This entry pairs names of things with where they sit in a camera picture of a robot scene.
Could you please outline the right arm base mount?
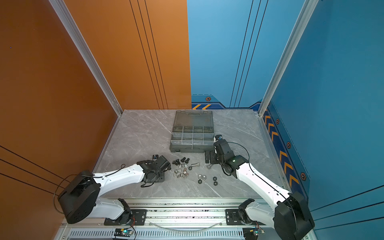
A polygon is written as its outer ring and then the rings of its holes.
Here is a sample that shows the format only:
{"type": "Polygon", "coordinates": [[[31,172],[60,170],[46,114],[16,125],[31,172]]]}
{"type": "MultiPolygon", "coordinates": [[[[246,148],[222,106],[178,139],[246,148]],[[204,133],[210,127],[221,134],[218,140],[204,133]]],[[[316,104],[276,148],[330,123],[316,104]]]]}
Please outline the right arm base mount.
{"type": "Polygon", "coordinates": [[[246,213],[246,207],[254,201],[254,199],[247,199],[237,209],[226,209],[226,224],[228,226],[255,225],[256,222],[252,221],[246,213]]]}

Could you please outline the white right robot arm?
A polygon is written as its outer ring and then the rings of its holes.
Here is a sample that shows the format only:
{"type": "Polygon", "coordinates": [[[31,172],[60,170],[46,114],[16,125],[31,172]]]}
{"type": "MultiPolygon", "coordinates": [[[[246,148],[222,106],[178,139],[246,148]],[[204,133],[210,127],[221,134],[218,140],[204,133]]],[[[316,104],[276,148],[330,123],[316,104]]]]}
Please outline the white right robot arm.
{"type": "Polygon", "coordinates": [[[226,176],[247,184],[267,203],[264,206],[254,199],[241,203],[238,215],[242,224],[263,223],[272,227],[282,240],[301,240],[315,228],[307,200],[301,193],[283,189],[256,170],[250,158],[235,155],[222,135],[214,137],[213,146],[208,163],[220,165],[226,176]]]}

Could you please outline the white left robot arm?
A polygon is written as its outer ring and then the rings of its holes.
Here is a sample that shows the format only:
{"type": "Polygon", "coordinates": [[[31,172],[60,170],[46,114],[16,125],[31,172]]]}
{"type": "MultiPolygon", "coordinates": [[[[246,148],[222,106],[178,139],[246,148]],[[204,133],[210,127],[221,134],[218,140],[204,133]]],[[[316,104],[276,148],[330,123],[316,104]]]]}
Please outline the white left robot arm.
{"type": "Polygon", "coordinates": [[[105,219],[107,224],[132,225],[135,216],[128,203],[122,198],[107,199],[103,195],[130,184],[146,188],[161,183],[169,170],[171,163],[159,156],[111,172],[82,171],[58,195],[58,202],[68,224],[105,219]]]}

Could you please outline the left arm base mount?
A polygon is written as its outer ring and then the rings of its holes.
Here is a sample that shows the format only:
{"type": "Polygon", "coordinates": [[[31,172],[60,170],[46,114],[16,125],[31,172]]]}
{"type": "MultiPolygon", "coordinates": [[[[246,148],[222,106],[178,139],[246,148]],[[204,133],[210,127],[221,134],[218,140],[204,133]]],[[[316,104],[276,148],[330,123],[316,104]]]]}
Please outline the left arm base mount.
{"type": "Polygon", "coordinates": [[[124,199],[119,198],[118,201],[123,205],[123,213],[116,219],[112,220],[106,218],[104,221],[105,226],[144,226],[147,210],[139,209],[132,210],[124,199]]]}

